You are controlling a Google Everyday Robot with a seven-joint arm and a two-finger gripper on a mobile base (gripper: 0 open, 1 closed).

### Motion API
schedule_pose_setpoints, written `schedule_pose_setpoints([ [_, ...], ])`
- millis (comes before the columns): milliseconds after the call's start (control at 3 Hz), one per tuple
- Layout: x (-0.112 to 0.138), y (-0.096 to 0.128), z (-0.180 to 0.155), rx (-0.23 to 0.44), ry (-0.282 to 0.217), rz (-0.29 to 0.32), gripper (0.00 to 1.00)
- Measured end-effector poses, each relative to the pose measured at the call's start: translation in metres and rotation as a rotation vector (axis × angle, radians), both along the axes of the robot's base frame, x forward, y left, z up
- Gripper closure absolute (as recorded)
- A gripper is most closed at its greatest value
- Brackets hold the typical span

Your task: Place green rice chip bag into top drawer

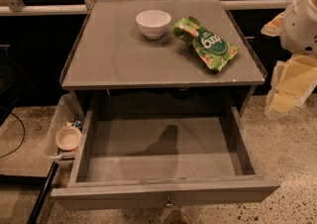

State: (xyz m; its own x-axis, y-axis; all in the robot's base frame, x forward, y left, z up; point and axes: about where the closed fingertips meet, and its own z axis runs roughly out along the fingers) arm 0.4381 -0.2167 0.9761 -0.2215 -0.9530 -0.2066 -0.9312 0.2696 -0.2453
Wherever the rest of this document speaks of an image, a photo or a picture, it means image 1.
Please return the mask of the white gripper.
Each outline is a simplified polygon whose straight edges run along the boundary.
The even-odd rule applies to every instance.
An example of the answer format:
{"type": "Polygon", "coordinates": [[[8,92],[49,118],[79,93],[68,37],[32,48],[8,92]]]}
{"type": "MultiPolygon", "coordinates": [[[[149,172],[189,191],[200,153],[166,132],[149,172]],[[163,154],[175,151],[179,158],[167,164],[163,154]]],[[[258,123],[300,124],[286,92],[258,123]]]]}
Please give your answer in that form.
{"type": "Polygon", "coordinates": [[[267,116],[284,116],[301,107],[317,86],[317,0],[292,0],[284,13],[265,24],[261,33],[279,37],[294,54],[273,69],[265,104],[267,116]]]}

